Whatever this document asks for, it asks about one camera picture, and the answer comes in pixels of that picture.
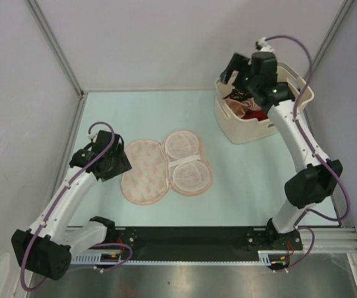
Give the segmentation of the black lace bra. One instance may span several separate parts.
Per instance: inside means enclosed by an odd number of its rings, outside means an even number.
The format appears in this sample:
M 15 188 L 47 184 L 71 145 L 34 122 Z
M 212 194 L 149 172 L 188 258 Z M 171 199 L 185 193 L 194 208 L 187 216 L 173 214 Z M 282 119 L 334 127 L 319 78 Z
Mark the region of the black lace bra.
M 224 97 L 224 99 L 231 99 L 234 101 L 243 102 L 248 99 L 251 99 L 252 97 L 253 97 L 252 94 L 249 92 L 241 91 L 233 88 L 232 91 Z

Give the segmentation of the pink floral mesh laundry bag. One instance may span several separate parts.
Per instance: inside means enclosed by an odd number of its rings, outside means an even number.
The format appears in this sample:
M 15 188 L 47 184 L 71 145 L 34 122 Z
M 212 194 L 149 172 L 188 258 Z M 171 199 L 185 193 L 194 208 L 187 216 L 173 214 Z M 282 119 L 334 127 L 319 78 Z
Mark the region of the pink floral mesh laundry bag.
M 202 138 L 191 130 L 173 132 L 162 143 L 134 141 L 125 147 L 125 153 L 132 169 L 122 175 L 120 188 L 133 204 L 154 204 L 170 189 L 198 196 L 213 184 Z

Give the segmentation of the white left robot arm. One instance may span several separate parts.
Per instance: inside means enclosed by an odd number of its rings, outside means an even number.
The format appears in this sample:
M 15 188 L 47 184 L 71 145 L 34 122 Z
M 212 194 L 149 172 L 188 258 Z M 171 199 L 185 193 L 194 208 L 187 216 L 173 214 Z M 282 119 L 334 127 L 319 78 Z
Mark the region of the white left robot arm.
M 115 223 L 104 217 L 92 217 L 71 235 L 65 230 L 98 181 L 106 182 L 131 168 L 123 138 L 114 132 L 99 131 L 72 156 L 62 184 L 36 221 L 27 230 L 17 229 L 12 235 L 19 266 L 57 281 L 67 272 L 71 260 L 82 252 L 98 244 L 112 247 L 117 240 Z

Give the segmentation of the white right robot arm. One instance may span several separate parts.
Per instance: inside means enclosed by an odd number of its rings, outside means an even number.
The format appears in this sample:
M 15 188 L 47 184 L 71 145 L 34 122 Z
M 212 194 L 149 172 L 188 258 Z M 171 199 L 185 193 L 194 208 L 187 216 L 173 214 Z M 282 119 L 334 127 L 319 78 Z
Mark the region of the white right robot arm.
M 222 84 L 231 84 L 255 100 L 282 136 L 294 162 L 296 175 L 284 185 L 286 200 L 268 220 L 264 234 L 266 244 L 279 250 L 295 240 L 305 215 L 333 194 L 340 183 L 342 164 L 331 160 L 303 127 L 297 103 L 313 91 L 290 67 L 278 62 L 274 53 L 255 52 L 250 58 L 233 54 L 216 82 Z

